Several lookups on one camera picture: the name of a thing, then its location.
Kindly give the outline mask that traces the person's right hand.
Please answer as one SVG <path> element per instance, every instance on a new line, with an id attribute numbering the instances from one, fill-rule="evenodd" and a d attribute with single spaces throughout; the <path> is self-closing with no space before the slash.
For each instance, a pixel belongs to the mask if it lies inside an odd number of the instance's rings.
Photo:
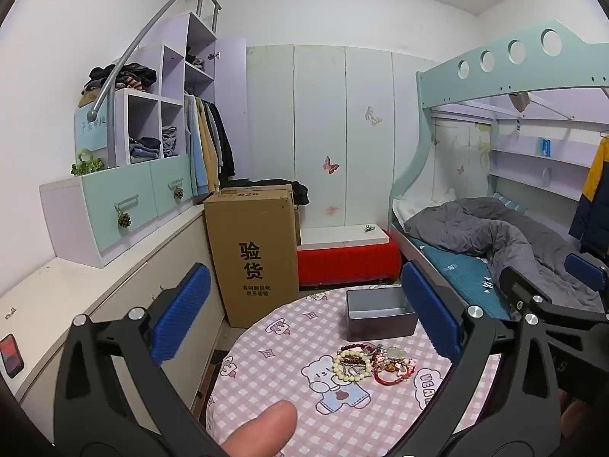
<path id="1" fill-rule="evenodd" d="M 579 399 L 571 397 L 566 391 L 558 390 L 561 404 L 561 435 L 569 438 L 587 419 L 590 408 Z"/>

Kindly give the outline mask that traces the person's left thumb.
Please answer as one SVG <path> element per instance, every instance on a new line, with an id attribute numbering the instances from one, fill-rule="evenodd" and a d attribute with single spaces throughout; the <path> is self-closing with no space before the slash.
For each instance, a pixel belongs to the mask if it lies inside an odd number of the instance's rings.
<path id="1" fill-rule="evenodd" d="M 274 457 L 291 440 L 296 425 L 296 407 L 281 400 L 236 429 L 222 449 L 231 457 Z"/>

